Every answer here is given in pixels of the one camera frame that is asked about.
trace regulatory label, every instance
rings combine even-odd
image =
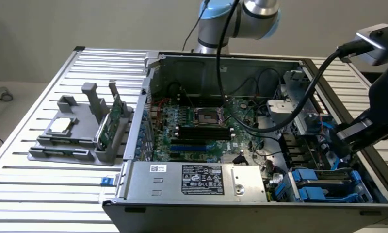
[[[185,195],[224,195],[221,166],[182,165],[181,192]]]
[[[150,165],[149,172],[166,172],[166,165]]]

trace blue latch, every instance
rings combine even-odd
[[[101,187],[113,187],[113,178],[102,177]]]

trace aluminum workbench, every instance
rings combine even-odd
[[[85,82],[97,83],[98,96],[111,104],[107,82],[115,80],[121,99],[135,107],[146,76],[145,56],[146,51],[97,48],[70,54],[0,149],[0,232],[117,232],[98,200],[101,177],[119,172],[121,156],[113,166],[90,166],[29,161],[26,154],[57,112],[59,96],[71,95],[77,102],[86,102],[81,93]],[[317,67],[324,61],[309,59]],[[322,76],[356,117],[368,108],[368,81],[353,65],[340,60],[332,62]],[[388,140],[374,148],[388,164]],[[114,187],[105,188],[105,197],[113,192]],[[377,228],[388,232],[388,226],[377,225],[358,232],[376,232]]]

